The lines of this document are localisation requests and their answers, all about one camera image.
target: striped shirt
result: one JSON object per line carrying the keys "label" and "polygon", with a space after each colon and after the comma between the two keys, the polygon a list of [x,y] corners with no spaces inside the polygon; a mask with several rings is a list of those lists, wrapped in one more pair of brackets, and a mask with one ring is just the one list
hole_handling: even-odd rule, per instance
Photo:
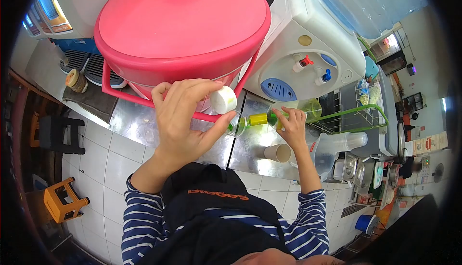
{"label": "striped shirt", "polygon": [[[122,259],[124,264],[136,264],[151,248],[167,240],[178,228],[168,228],[162,209],[162,197],[142,193],[136,190],[127,179],[125,202],[127,208],[123,215]],[[326,229],[326,193],[323,189],[298,195],[297,219],[289,224],[278,214],[284,232],[286,246],[298,259],[312,255],[328,254],[329,238]],[[259,227],[270,236],[279,239],[276,227],[258,216],[249,215],[241,210],[208,208],[207,216],[234,219]]]}

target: orange logo text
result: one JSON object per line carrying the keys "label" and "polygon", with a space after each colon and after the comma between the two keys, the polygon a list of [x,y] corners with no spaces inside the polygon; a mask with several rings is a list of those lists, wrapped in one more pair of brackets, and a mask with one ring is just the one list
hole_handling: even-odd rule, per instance
{"label": "orange logo text", "polygon": [[202,193],[202,194],[209,194],[209,195],[215,195],[218,197],[228,197],[228,198],[240,198],[241,200],[247,201],[249,198],[245,195],[234,195],[234,194],[227,194],[223,192],[209,192],[209,191],[204,191],[204,190],[188,190],[188,194],[193,194],[193,193]]}

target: blue bucket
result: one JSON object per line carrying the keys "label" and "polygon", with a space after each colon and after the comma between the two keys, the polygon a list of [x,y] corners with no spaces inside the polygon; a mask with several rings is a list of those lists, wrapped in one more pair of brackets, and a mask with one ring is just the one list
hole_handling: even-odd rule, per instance
{"label": "blue bucket", "polygon": [[371,223],[373,215],[361,215],[356,221],[355,229],[366,233],[367,227]]}

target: stainless steel counter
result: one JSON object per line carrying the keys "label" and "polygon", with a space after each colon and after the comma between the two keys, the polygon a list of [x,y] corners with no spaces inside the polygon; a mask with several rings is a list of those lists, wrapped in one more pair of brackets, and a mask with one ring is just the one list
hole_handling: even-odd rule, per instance
{"label": "stainless steel counter", "polygon": [[[54,44],[48,40],[41,40],[29,60],[26,74],[50,95],[57,100],[62,100],[66,75],[59,68],[57,56],[50,53],[53,47]],[[111,121],[107,124],[76,103],[68,101],[64,104],[89,120],[131,140],[152,148],[159,144],[155,109],[119,99]],[[268,100],[243,90],[238,97],[236,110],[242,108],[243,115],[264,113],[270,104]],[[212,125],[206,121],[193,119],[191,129],[205,131]],[[315,141],[318,136],[319,132],[307,129],[308,143]],[[254,126],[248,128],[237,139],[222,136],[211,150],[197,161],[263,176],[299,180],[298,170],[289,162],[281,164],[263,157],[265,147],[284,142],[270,126]]]}
{"label": "stainless steel counter", "polygon": [[[64,89],[66,88],[66,74],[59,67],[58,57],[51,53],[53,48],[54,44],[48,40],[39,41],[27,64],[26,74],[50,95],[61,101]],[[245,91],[238,98],[237,108],[239,109],[242,107],[244,96]],[[68,101],[64,102],[64,104],[89,120],[119,135],[148,147],[155,148],[159,145],[155,109],[153,108],[119,99],[112,113],[111,121],[107,124],[74,102]],[[191,129],[206,131],[212,125],[210,122],[193,119]],[[226,168],[231,155],[233,141],[234,139],[232,138],[222,136],[213,145],[211,150],[197,161],[203,164],[217,164],[221,168]]]}

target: black stool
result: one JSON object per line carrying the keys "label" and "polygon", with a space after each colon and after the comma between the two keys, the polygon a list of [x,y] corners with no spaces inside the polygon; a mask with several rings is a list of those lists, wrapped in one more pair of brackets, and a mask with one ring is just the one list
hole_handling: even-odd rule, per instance
{"label": "black stool", "polygon": [[[71,126],[71,144],[63,144],[64,128]],[[84,126],[83,120],[60,116],[46,116],[40,119],[40,147],[63,154],[85,154],[85,149],[78,146],[78,126]]]}

